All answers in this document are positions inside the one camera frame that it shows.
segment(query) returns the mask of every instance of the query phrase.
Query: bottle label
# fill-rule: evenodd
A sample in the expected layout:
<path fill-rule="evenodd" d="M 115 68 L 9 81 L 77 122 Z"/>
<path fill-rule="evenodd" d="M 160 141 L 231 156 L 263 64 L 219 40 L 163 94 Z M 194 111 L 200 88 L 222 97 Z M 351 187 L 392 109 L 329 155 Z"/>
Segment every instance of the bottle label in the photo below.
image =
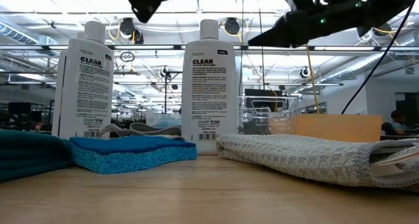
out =
<path fill-rule="evenodd" d="M 77 86 L 76 118 L 83 127 L 77 136 L 98 137 L 99 131 L 109 118 L 109 94 L 112 88 L 112 61 L 107 54 L 84 54 L 80 51 L 79 84 Z"/>
<path fill-rule="evenodd" d="M 215 141 L 227 117 L 227 68 L 217 58 L 195 56 L 192 60 L 191 141 Z"/>

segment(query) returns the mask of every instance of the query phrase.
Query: table surface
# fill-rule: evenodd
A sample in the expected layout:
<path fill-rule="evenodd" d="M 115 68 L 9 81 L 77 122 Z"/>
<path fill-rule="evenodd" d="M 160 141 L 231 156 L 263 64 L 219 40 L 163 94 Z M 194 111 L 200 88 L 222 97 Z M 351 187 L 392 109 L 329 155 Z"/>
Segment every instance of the table surface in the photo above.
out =
<path fill-rule="evenodd" d="M 0 223 L 419 223 L 419 195 L 341 187 L 218 157 L 0 184 Z"/>

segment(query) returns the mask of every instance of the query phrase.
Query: exposed ductwork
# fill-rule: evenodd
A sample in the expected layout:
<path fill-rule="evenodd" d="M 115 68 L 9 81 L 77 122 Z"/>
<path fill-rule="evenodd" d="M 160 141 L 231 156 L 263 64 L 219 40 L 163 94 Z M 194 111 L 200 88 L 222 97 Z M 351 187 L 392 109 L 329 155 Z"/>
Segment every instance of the exposed ductwork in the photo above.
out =
<path fill-rule="evenodd" d="M 48 36 L 32 33 L 4 18 L 0 18 L 0 34 L 24 45 L 58 45 L 58 42 Z M 54 51 L 42 51 L 43 54 L 56 55 Z"/>
<path fill-rule="evenodd" d="M 402 47 L 417 47 L 419 45 L 419 29 L 416 29 L 406 35 L 403 35 L 397 38 L 397 42 Z M 334 71 L 331 71 L 321 78 L 315 80 L 316 83 L 327 83 L 328 81 L 343 81 L 351 77 L 355 77 L 360 73 L 366 72 L 372 69 L 376 63 L 379 61 L 380 57 L 383 55 L 382 52 L 373 54 L 370 56 L 358 57 L 355 60 L 351 60 L 346 64 L 343 64 L 336 68 Z M 381 62 L 382 65 L 388 64 L 394 60 L 405 60 L 405 56 L 397 56 L 394 52 L 388 52 Z M 294 91 L 297 93 L 305 88 L 311 88 L 311 86 L 305 86 Z"/>
<path fill-rule="evenodd" d="M 47 70 L 42 66 L 33 64 L 26 60 L 10 56 L 7 53 L 0 52 L 0 71 L 17 72 L 17 76 L 36 81 L 53 82 L 55 77 L 51 75 L 30 74 L 32 71 L 39 73 L 39 70 Z"/>
<path fill-rule="evenodd" d="M 4 19 L 0 19 L 0 34 L 10 37 L 25 45 L 38 44 L 39 36 L 12 24 Z"/>

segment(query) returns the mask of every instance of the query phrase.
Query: teal towel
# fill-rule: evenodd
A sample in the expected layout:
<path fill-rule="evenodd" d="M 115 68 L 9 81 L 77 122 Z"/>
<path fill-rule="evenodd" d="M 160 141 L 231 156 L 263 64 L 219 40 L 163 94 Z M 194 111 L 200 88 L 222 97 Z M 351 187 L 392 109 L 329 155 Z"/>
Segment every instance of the teal towel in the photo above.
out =
<path fill-rule="evenodd" d="M 73 166 L 71 142 L 55 136 L 0 130 L 0 182 Z"/>
<path fill-rule="evenodd" d="M 38 164 L 21 169 L 0 171 L 0 182 L 11 181 L 28 176 L 43 174 L 45 172 L 52 172 L 59 169 L 69 168 L 74 166 L 73 161 L 63 160 L 48 164 Z"/>

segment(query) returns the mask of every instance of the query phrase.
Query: black cable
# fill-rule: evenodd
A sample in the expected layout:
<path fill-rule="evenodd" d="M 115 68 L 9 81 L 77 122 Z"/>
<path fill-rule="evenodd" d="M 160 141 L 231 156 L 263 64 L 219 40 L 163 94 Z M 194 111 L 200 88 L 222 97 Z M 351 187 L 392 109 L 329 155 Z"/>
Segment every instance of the black cable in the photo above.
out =
<path fill-rule="evenodd" d="M 261 1 L 257 0 L 258 4 L 259 4 L 259 26 L 261 27 L 261 34 L 262 34 L 262 12 L 261 12 Z M 264 82 L 264 58 L 263 58 L 263 47 L 262 47 L 262 81 L 263 81 L 263 90 L 264 86 L 265 86 L 265 82 Z"/>
<path fill-rule="evenodd" d="M 386 57 L 388 51 L 390 50 L 390 48 L 392 47 L 393 43 L 395 42 L 395 39 L 397 38 L 397 36 L 399 35 L 401 29 L 403 28 L 403 26 L 405 25 L 405 22 L 407 21 L 407 18 L 409 17 L 410 12 L 412 11 L 414 5 L 414 1 L 413 4 L 409 7 L 409 9 L 407 10 L 407 13 L 403 19 L 403 21 L 401 22 L 399 28 L 397 29 L 397 31 L 395 32 L 392 41 L 390 41 L 390 43 L 388 44 L 388 47 L 386 49 L 386 51 L 384 51 L 383 55 L 381 56 L 381 58 L 379 59 L 379 61 L 375 64 L 375 66 L 373 67 L 373 69 L 371 70 L 371 72 L 368 74 L 367 78 L 364 80 L 364 82 L 362 83 L 362 85 L 359 87 L 359 89 L 356 91 L 356 93 L 354 94 L 354 96 L 352 96 L 351 100 L 346 104 L 345 108 L 342 110 L 341 114 L 345 114 L 345 111 L 347 110 L 347 108 L 349 107 L 349 105 L 352 103 L 352 101 L 355 99 L 355 97 L 359 94 L 359 92 L 361 92 L 362 88 L 365 86 L 365 84 L 367 84 L 367 81 L 371 78 L 371 76 L 373 75 L 374 71 L 377 69 L 377 67 L 381 64 L 382 60 L 384 59 L 384 57 Z"/>
<path fill-rule="evenodd" d="M 242 52 L 242 59 L 240 60 L 240 79 L 238 82 L 238 95 L 242 96 L 243 91 L 241 90 L 242 83 L 243 83 L 243 42 L 244 42 L 244 0 L 242 0 L 242 42 L 241 44 L 241 52 Z"/>

